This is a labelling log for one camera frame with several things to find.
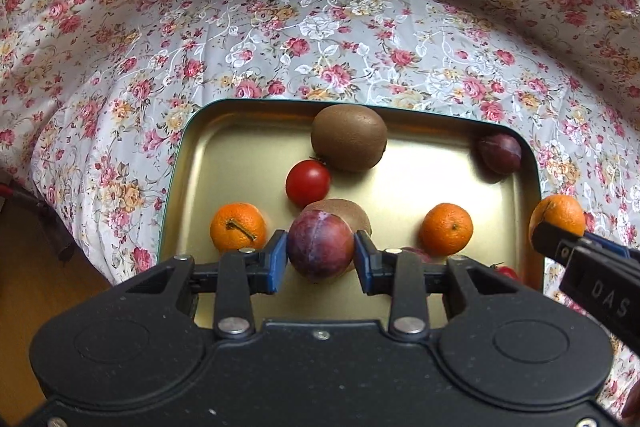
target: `orange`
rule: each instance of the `orange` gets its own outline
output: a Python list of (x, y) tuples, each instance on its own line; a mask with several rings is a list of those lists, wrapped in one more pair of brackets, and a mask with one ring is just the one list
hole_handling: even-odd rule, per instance
[(260, 210), (250, 203), (221, 206), (211, 219), (209, 233), (220, 253), (238, 248), (262, 248), (267, 242), (267, 225)]
[(474, 233), (471, 216), (461, 206), (440, 203), (420, 226), (420, 239), (430, 255), (452, 255), (466, 247)]
[(580, 203), (566, 194), (551, 194), (537, 204), (529, 220), (530, 241), (540, 221), (547, 221), (575, 235), (582, 235), (586, 228)]

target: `metal pin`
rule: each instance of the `metal pin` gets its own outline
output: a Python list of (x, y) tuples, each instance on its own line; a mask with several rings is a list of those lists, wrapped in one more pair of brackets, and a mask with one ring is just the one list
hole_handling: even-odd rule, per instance
[(394, 320), (394, 328), (397, 331), (408, 335), (420, 333), (421, 331), (424, 331), (424, 328), (426, 327), (427, 324), (424, 323), (424, 320), (419, 319), (418, 317), (400, 317), (399, 319)]
[(47, 427), (66, 427), (66, 422), (62, 418), (53, 417), (47, 421)]
[(218, 323), (218, 329), (230, 335), (244, 333), (249, 327), (249, 321), (242, 317), (225, 317)]
[(575, 425), (575, 427), (598, 427), (598, 422), (593, 418), (583, 418)]
[(329, 340), (329, 337), (331, 336), (331, 334), (329, 334), (329, 331), (314, 330), (313, 336), (319, 341), (327, 341)]

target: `metal tray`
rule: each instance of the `metal tray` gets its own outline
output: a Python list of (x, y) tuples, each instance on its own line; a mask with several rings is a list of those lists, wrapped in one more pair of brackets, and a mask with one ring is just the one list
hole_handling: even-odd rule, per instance
[[(328, 104), (288, 100), (222, 100), (202, 108), (184, 132), (175, 162), (162, 227), (160, 259), (176, 253), (197, 263), (219, 259), (209, 221), (226, 203), (257, 206), (270, 229), (289, 228), (297, 209), (287, 200), (289, 169), (313, 156), (310, 127)], [(418, 247), (424, 214), (447, 201), (465, 208), (474, 235), (462, 251), (485, 264), (505, 263), (524, 282), (540, 288), (543, 257), (527, 240), (529, 216), (540, 201), (536, 161), (523, 149), (522, 169), (497, 180), (472, 153), (478, 137), (501, 130), (489, 123), (373, 107), (385, 120), (389, 141), (380, 163), (365, 174), (332, 172), (328, 198), (359, 204), (369, 216), (378, 248)], [(203, 295), (196, 323), (210, 327), (214, 296)], [(446, 324), (440, 296), (430, 296), (433, 327)], [(277, 295), (252, 297), (256, 324), (264, 318), (380, 319), (386, 325), (390, 298), (367, 297), (355, 271), (312, 284), (287, 266)]]

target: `floral tablecloth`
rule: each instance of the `floral tablecloth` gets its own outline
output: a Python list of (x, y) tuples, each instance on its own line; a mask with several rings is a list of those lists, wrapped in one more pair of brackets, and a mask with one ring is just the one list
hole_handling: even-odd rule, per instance
[[(506, 124), (545, 194), (574, 194), (591, 231), (636, 244), (638, 0), (0, 2), (0, 166), (112, 282), (157, 262), (182, 130), (229, 97)], [(545, 291), (566, 302), (558, 278), (549, 264)], [(620, 413), (638, 363), (613, 343), (601, 400)]]

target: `brown kiwi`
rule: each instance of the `brown kiwi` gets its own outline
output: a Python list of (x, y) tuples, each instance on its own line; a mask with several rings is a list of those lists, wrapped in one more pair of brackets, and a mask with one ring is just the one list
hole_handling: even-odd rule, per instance
[(351, 232), (355, 233), (358, 230), (364, 230), (371, 235), (371, 222), (369, 216), (362, 209), (359, 204), (353, 203), (349, 200), (320, 200), (315, 203), (309, 203), (302, 211), (307, 210), (324, 210), (329, 214), (334, 214), (344, 220)]
[(330, 105), (314, 118), (311, 146), (320, 159), (336, 169), (364, 172), (385, 152), (386, 124), (369, 107)]

